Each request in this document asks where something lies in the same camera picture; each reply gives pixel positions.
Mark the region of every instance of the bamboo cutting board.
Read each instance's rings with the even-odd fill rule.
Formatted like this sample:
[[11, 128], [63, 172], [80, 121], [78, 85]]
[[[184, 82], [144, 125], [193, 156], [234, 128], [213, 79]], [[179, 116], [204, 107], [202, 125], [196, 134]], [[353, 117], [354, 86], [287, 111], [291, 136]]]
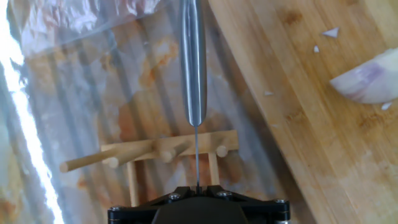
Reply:
[[398, 103], [354, 103], [329, 81], [398, 47], [398, 1], [210, 4], [317, 222], [397, 223]]

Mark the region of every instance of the bolt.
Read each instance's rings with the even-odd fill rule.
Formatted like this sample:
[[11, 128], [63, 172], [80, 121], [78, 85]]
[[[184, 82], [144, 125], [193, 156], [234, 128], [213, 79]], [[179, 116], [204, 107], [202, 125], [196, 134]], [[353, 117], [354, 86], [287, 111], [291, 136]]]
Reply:
[[291, 224], [290, 220], [288, 221], [275, 221], [275, 224]]
[[232, 195], [231, 192], [228, 192], [228, 191], [225, 191], [225, 190], [217, 192], [217, 196], [219, 196], [219, 197], [227, 197], [227, 196], [231, 196], [231, 195]]
[[110, 210], [112, 210], [112, 211], [120, 211], [120, 210], [122, 210], [124, 208], [125, 208], [124, 206], [117, 205], [117, 206], [111, 207]]
[[284, 200], [284, 199], [275, 199], [274, 202], [276, 202], [276, 203], [286, 203], [287, 200]]
[[178, 200], [180, 197], [181, 197], [181, 195], [178, 193], [169, 194], [169, 199], [171, 199], [171, 200]]

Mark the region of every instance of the onion scrap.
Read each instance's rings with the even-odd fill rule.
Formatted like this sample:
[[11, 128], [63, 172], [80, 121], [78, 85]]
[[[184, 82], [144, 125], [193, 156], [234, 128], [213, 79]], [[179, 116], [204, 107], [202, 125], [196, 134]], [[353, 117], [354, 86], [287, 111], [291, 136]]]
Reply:
[[358, 103], [388, 103], [398, 97], [398, 49], [388, 50], [330, 83]]

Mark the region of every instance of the wooden peg rack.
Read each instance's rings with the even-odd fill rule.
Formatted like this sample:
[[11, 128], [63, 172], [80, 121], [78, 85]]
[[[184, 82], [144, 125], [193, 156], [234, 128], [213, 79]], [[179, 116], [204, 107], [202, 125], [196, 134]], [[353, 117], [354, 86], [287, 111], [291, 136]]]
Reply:
[[[199, 134], [198, 147], [200, 154], [208, 154], [211, 184], [219, 185], [217, 155], [225, 157], [228, 151], [239, 149], [238, 132], [232, 130]], [[63, 162], [60, 165], [60, 171], [69, 172], [97, 162], [102, 162], [112, 168], [127, 164], [131, 206], [135, 207], [139, 205], [139, 202], [134, 161], [160, 158], [164, 162], [172, 162], [177, 156], [189, 155], [195, 155], [195, 135], [193, 134], [104, 145], [101, 146], [99, 153]]]

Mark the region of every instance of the wooden peg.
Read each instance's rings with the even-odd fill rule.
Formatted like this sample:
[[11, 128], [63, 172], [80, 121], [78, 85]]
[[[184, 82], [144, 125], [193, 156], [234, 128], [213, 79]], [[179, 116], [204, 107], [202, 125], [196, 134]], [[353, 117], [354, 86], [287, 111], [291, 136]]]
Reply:
[[147, 147], [142, 147], [139, 149], [130, 149], [130, 150], [127, 150], [126, 152], [119, 153], [119, 154], [113, 156], [112, 158], [109, 158], [109, 161], [108, 161], [109, 166], [111, 168], [117, 168], [129, 161], [133, 161], [137, 157], [140, 157], [144, 154], [152, 152], [152, 149], [153, 148], [151, 146], [147, 146]]
[[220, 184], [220, 176], [218, 174], [218, 164], [217, 164], [217, 156], [215, 152], [209, 152], [209, 167], [210, 167], [210, 178], [212, 185]]
[[131, 206], [136, 207], [139, 205], [139, 198], [136, 162], [134, 161], [130, 161], [127, 163], [127, 179], [129, 180]]
[[96, 162], [101, 162], [104, 159], [110, 158], [118, 154], [120, 149], [110, 149], [108, 151], [99, 152], [90, 156], [85, 156], [79, 159], [66, 161], [60, 164], [61, 172], [69, 172], [77, 168], [88, 166]]
[[176, 158], [179, 154], [183, 153], [185, 150], [189, 149], [192, 145], [191, 141], [184, 141], [181, 144], [178, 144], [174, 148], [169, 151], [160, 152], [160, 157], [163, 162], [172, 162], [174, 158]]
[[228, 144], [229, 138], [223, 138], [221, 140], [221, 144], [216, 149], [217, 156], [226, 157], [228, 154]]

